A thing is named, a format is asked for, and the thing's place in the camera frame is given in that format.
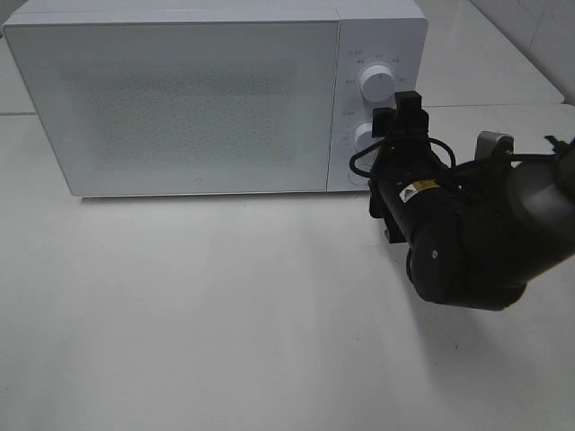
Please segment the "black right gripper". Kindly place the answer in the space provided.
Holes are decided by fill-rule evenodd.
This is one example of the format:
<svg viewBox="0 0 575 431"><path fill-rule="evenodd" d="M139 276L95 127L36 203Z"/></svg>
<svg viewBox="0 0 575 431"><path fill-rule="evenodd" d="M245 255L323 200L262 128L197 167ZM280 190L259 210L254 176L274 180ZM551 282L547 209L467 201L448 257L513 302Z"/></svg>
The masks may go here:
<svg viewBox="0 0 575 431"><path fill-rule="evenodd" d="M394 99L396 109L372 111L372 137L387 136L394 125L404 133L429 132L429 114L418 92L397 92ZM394 134L380 142L368 181L369 214L384 221L390 243L412 242L429 199L441 191L435 169L442 165L427 136Z"/></svg>

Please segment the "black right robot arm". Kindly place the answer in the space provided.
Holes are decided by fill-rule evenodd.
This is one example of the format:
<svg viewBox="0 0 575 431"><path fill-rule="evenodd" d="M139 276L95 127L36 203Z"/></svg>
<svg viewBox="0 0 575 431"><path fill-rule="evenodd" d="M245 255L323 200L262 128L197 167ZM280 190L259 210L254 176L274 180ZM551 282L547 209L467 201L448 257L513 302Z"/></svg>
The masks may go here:
<svg viewBox="0 0 575 431"><path fill-rule="evenodd" d="M516 154L510 136L483 132L474 158L442 162L417 92L373 112L376 159L369 212L391 243L408 245L406 271L427 302L490 311L574 253L574 144Z"/></svg>

